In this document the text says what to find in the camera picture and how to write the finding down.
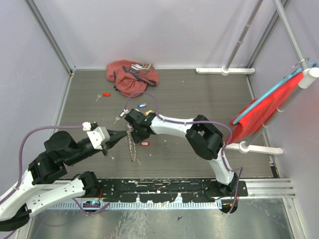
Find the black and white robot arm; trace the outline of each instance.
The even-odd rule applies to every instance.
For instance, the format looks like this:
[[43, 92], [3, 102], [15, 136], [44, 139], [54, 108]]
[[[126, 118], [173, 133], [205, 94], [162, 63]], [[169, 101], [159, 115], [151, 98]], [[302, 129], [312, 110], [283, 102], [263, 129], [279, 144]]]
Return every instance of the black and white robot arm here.
[[[195, 153], [208, 160], [215, 172], [216, 180], [221, 184], [221, 191], [224, 194], [230, 194], [236, 187], [237, 175], [230, 172], [229, 163], [224, 155], [225, 163], [221, 157], [221, 148], [224, 144], [223, 134], [211, 123], [187, 124], [193, 121], [208, 121], [204, 116], [198, 115], [194, 119], [175, 119], [155, 113], [149, 113], [147, 116], [132, 109], [129, 111], [125, 120], [129, 122], [134, 131], [132, 136], [135, 143], [141, 142], [150, 137], [151, 134], [169, 134], [182, 137], [188, 140]], [[183, 124], [172, 123], [169, 121], [183, 122]]]
[[45, 152], [33, 160], [22, 176], [19, 188], [15, 184], [1, 195], [5, 198], [0, 205], [0, 231], [13, 231], [25, 225], [30, 218], [53, 205], [70, 198], [93, 197], [100, 188], [93, 172], [84, 172], [78, 178], [53, 190], [45, 189], [54, 181], [67, 174], [65, 165], [72, 166], [98, 152], [106, 156], [123, 137], [126, 131], [107, 130], [96, 123], [83, 123], [88, 137], [75, 142], [68, 132], [54, 133], [44, 143]]

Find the red cloth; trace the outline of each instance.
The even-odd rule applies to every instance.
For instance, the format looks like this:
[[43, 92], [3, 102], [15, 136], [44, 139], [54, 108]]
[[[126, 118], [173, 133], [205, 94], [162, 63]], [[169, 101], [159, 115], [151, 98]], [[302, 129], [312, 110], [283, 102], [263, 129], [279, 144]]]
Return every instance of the red cloth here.
[[[256, 105], [250, 112], [248, 112], [244, 117], [242, 117], [242, 119], [239, 120], [237, 124], [233, 124], [233, 122], [238, 116], [234, 117], [229, 124], [231, 126], [237, 127], [233, 130], [233, 137], [230, 143], [237, 142], [245, 136], [249, 135], [250, 133], [253, 133], [256, 130], [258, 130], [259, 127], [262, 126], [262, 124], [273, 115], [273, 113], [277, 110], [277, 107], [279, 107], [288, 98], [288, 96], [296, 88], [296, 86], [302, 78], [302, 73], [299, 73], [292, 77], [278, 89], [272, 92], [269, 96], [267, 96], [258, 105]], [[257, 99], [254, 99], [248, 106], [246, 106], [239, 113], [239, 115], [256, 100]]]
[[107, 65], [106, 79], [115, 82], [117, 90], [126, 97], [138, 91], [145, 91], [147, 86], [157, 86], [160, 82], [152, 64], [128, 60], [115, 61]]

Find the maroon cloth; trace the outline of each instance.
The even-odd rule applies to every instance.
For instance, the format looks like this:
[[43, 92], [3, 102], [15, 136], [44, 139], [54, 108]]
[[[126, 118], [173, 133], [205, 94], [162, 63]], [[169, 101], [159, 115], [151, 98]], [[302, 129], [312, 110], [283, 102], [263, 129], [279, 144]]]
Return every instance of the maroon cloth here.
[[115, 82], [117, 90], [123, 96], [130, 96], [138, 91], [145, 91], [147, 86], [157, 86], [160, 82], [158, 72], [150, 63], [135, 61], [115, 61], [106, 67], [106, 79]]

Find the blue tube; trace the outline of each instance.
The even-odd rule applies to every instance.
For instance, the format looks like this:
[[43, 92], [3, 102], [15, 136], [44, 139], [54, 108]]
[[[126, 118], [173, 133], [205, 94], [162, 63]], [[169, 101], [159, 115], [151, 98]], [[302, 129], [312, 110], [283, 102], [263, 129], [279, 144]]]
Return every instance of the blue tube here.
[[[317, 66], [317, 62], [312, 61], [309, 63], [312, 67]], [[280, 86], [282, 86], [285, 82], [290, 80], [292, 77], [294, 77], [299, 72], [302, 72], [302, 68], [299, 67], [296, 69], [293, 73], [286, 76], [284, 79], [282, 79], [280, 82], [278, 82], [275, 86], [273, 86], [269, 91], [267, 91], [262, 97], [260, 97], [258, 100], [256, 100], [254, 103], [252, 103], [246, 110], [244, 110], [234, 121], [233, 124], [237, 124], [239, 120], [241, 120], [247, 113], [249, 113], [256, 105], [258, 105], [261, 101], [263, 101], [268, 95], [270, 95], [272, 92], [274, 92], [276, 89], [278, 89]]]

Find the metal hook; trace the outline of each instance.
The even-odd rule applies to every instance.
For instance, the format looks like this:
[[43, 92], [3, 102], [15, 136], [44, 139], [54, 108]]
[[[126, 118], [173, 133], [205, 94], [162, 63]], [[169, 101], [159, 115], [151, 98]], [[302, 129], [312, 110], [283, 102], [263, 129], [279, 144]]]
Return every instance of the metal hook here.
[[298, 64], [302, 63], [302, 62], [305, 61], [305, 60], [309, 61], [309, 57], [304, 58], [304, 59], [302, 59], [301, 61], [299, 61], [296, 65], [294, 65], [294, 66], [292, 67], [292, 69], [294, 69]]

